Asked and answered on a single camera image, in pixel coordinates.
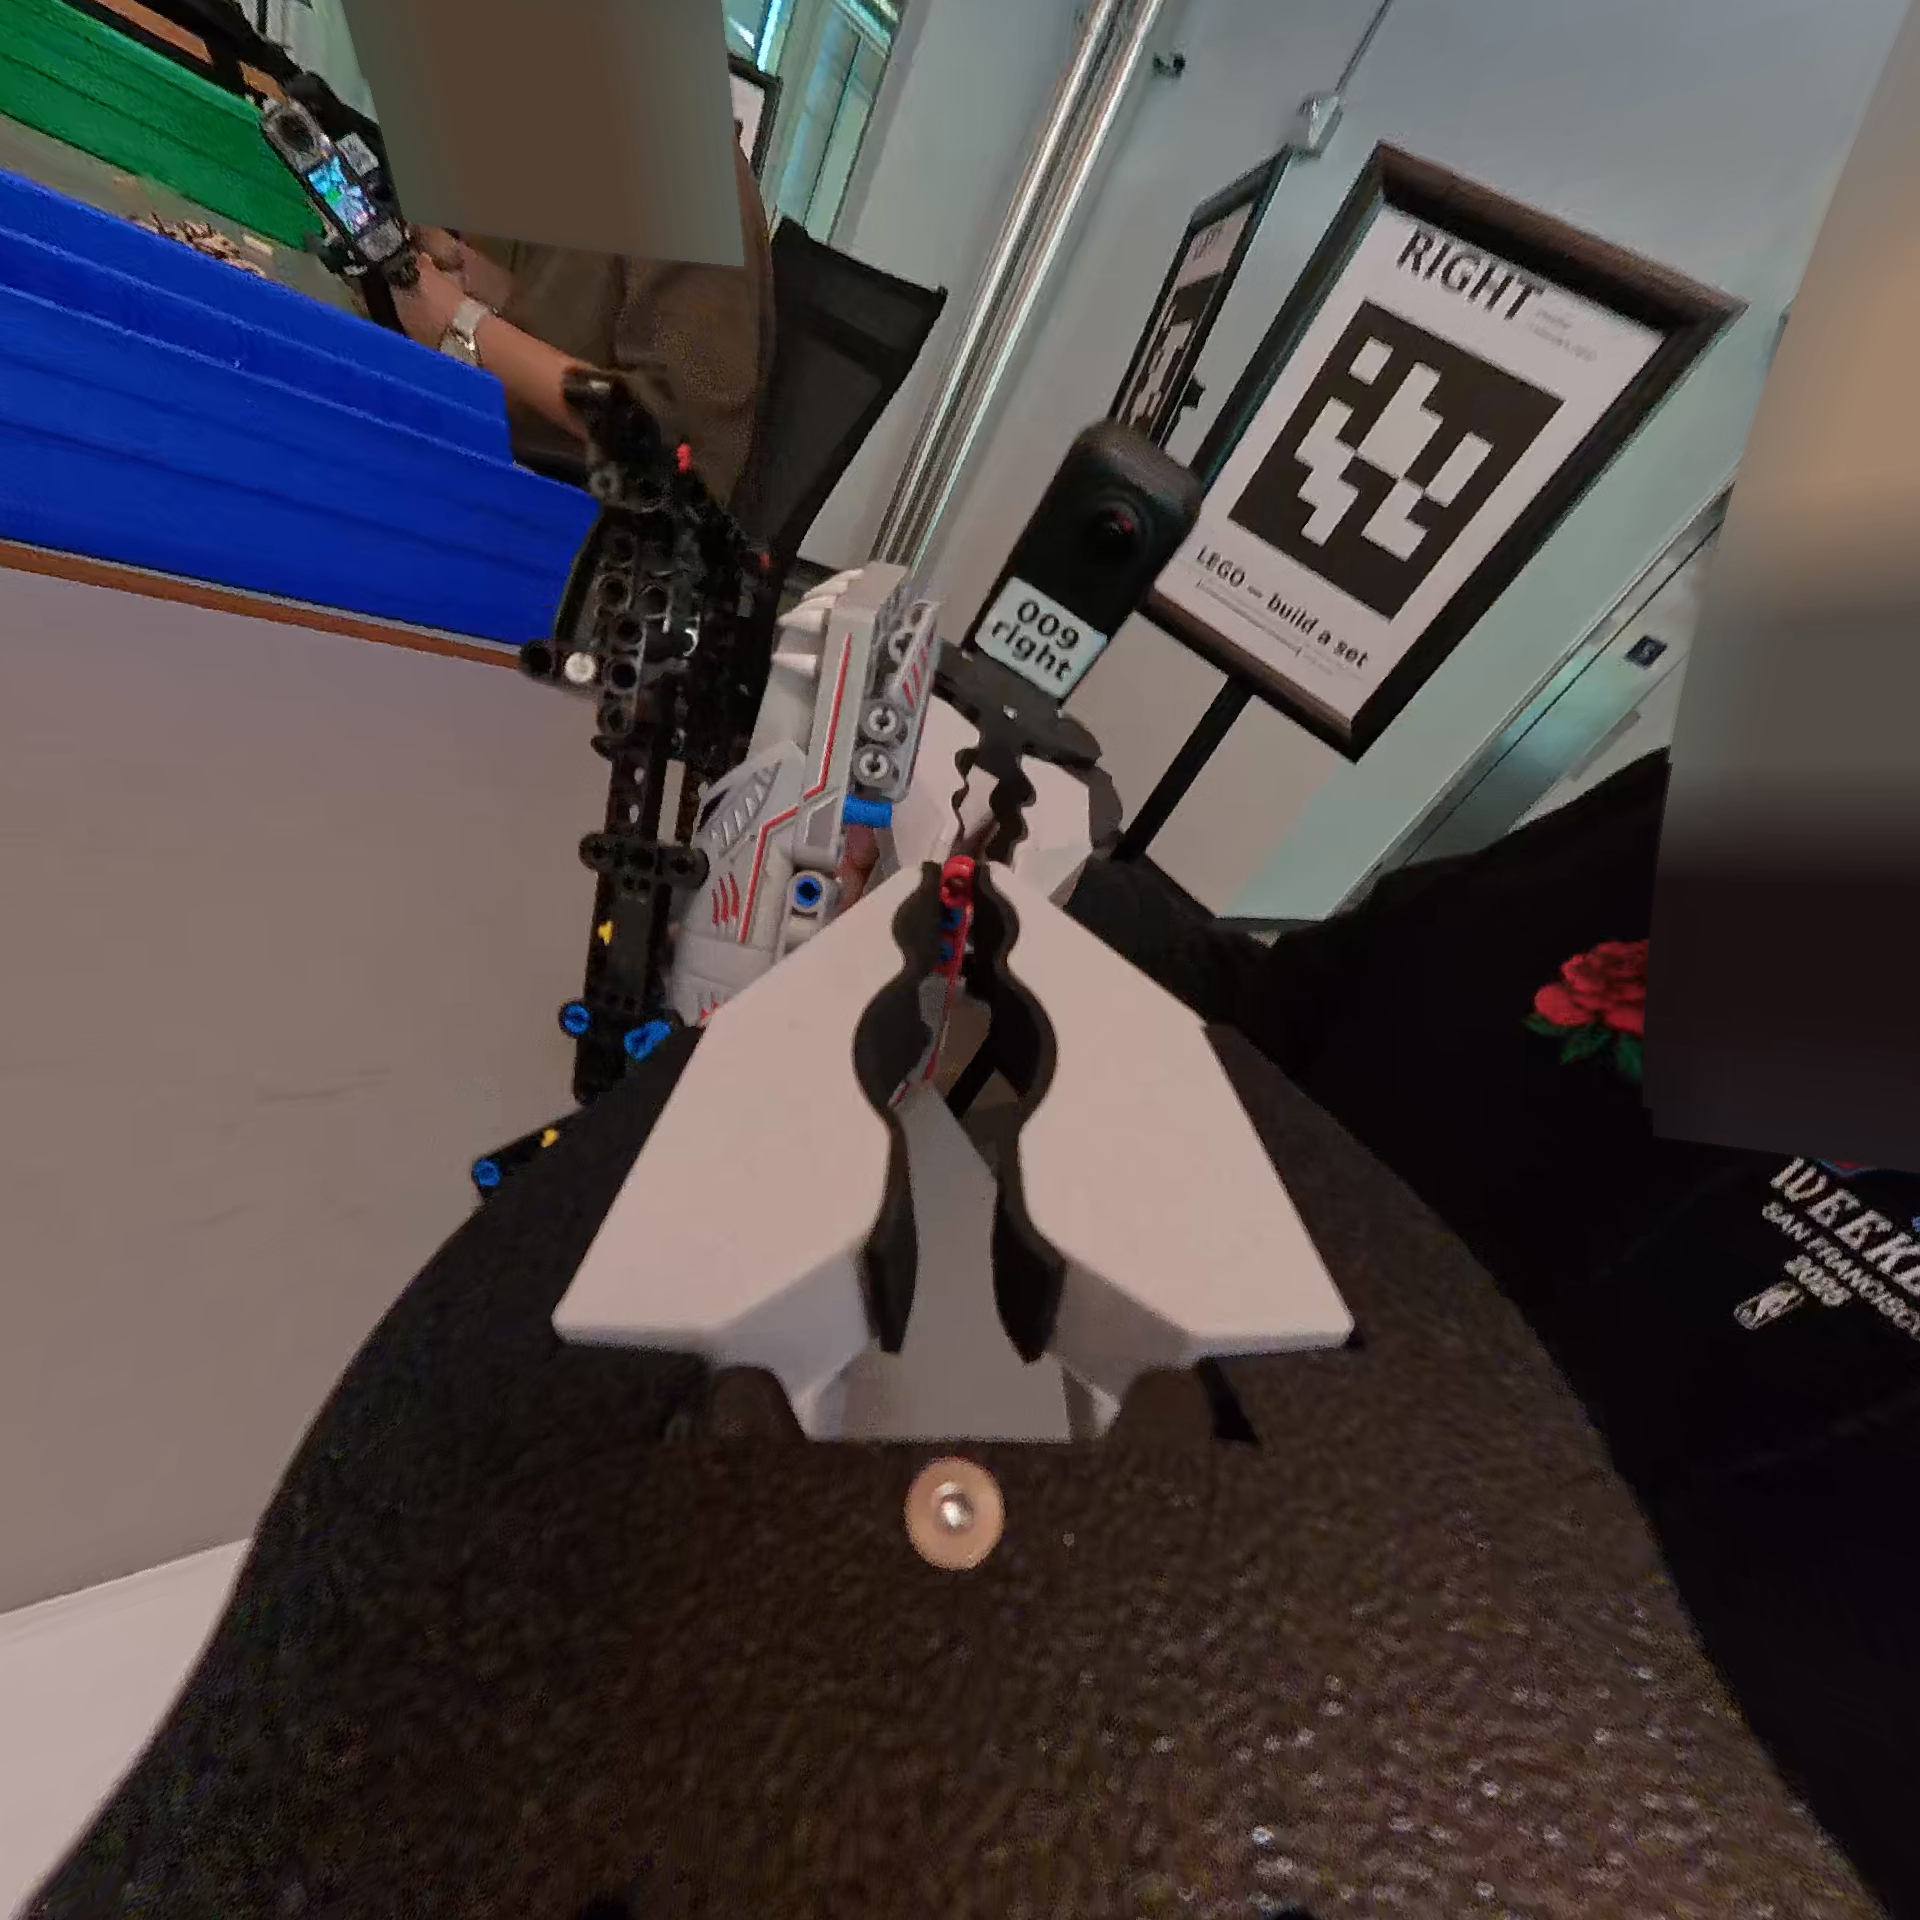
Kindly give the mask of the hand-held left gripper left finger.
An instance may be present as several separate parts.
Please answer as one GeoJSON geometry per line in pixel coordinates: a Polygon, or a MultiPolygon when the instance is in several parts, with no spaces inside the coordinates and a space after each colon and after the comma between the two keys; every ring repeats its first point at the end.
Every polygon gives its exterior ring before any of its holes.
{"type": "Polygon", "coordinates": [[[553,1311],[571,1345],[767,1374],[813,1439],[896,1356],[922,1271],[894,1094],[922,1063],[939,872],[873,888],[722,1006],[553,1311]]]}

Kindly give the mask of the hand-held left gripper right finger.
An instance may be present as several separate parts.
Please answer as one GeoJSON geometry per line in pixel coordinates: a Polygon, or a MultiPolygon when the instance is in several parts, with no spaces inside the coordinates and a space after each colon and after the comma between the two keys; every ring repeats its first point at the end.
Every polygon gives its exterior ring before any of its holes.
{"type": "Polygon", "coordinates": [[[994,1299],[1073,1439],[1148,1377],[1335,1352],[1358,1321],[1209,1028],[1009,868],[979,872],[985,1053],[1014,1092],[994,1299]]]}

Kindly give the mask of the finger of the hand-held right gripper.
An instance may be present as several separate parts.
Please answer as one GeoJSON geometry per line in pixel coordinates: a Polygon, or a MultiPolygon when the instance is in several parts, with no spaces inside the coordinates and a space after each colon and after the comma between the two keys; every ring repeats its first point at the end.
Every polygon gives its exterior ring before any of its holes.
{"type": "Polygon", "coordinates": [[[957,759],[977,747],[968,715],[929,715],[908,787],[896,804],[896,868],[945,865],[964,849],[972,832],[968,808],[969,774],[957,759]]]}
{"type": "Polygon", "coordinates": [[[1068,903],[1092,859],[1092,793],[1069,769],[1024,757],[994,774],[994,898],[1068,903]]]}

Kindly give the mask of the black grey toy brick vehicle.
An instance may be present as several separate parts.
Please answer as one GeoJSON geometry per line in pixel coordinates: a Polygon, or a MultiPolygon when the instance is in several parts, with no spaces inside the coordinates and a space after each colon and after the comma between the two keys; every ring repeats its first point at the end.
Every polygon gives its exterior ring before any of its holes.
{"type": "Polygon", "coordinates": [[[559,1011],[584,1110],[847,907],[847,832],[883,837],[908,798],[942,645],[892,563],[779,612],[772,555],[616,374],[571,367],[562,397],[599,513],[518,667],[592,696],[612,769],[579,843],[584,981],[559,1011]]]}

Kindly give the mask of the small framed marker sign stand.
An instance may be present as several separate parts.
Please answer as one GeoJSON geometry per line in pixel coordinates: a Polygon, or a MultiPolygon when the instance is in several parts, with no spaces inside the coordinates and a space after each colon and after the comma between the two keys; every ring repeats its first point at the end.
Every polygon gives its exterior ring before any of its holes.
{"type": "Polygon", "coordinates": [[[1296,155],[1296,146],[1286,142],[1257,167],[1191,209],[1112,400],[1108,419],[1164,446],[1186,412],[1199,407],[1201,353],[1264,209],[1296,155]]]}

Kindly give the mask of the black office chair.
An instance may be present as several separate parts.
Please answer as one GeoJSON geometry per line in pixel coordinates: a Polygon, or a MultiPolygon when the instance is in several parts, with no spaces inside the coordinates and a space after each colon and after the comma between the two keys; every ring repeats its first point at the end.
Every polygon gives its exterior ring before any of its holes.
{"type": "Polygon", "coordinates": [[[923,288],[811,239],[772,234],[776,360],[732,513],[785,579],[947,307],[923,288]]]}

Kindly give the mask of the large framed marker sign stand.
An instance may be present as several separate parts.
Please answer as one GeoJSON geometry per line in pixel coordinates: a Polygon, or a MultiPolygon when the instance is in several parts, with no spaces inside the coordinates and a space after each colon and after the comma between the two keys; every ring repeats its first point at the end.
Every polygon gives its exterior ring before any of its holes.
{"type": "Polygon", "coordinates": [[[1145,617],[1223,687],[1117,858],[1249,701],[1360,759],[1744,308],[1379,142],[1199,446],[1145,617]]]}

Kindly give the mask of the blue plastic bin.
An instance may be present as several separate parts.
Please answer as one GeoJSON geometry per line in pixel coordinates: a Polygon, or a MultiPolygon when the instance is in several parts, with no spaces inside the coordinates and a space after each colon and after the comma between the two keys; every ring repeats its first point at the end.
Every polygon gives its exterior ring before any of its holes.
{"type": "Polygon", "coordinates": [[[518,645],[592,519],[490,372],[4,172],[8,541],[518,645]]]}

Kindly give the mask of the white instruction booklet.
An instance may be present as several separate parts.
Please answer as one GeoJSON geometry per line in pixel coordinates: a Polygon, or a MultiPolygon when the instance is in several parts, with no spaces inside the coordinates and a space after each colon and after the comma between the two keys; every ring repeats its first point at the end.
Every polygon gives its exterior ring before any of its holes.
{"type": "Polygon", "coordinates": [[[3,1617],[3,1914],[84,1834],[172,1711],[250,1540],[3,1617]]]}

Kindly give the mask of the green plastic bin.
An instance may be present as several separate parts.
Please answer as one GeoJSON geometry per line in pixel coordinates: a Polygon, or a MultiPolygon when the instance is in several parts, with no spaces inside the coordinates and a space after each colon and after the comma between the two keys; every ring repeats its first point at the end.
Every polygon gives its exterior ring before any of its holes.
{"type": "Polygon", "coordinates": [[[288,247],[324,232],[247,95],[73,5],[3,5],[3,112],[288,247]]]}

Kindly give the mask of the silver wall pipes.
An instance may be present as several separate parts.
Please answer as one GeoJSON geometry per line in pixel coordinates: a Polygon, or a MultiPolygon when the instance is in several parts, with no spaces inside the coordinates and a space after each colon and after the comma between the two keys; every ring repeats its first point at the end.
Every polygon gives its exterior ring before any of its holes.
{"type": "Polygon", "coordinates": [[[1084,5],[1073,56],[1046,100],[983,276],[933,383],[878,522],[873,555],[918,567],[956,506],[1014,377],[1074,223],[1098,191],[1156,57],[1171,50],[1186,3],[1084,5]]]}

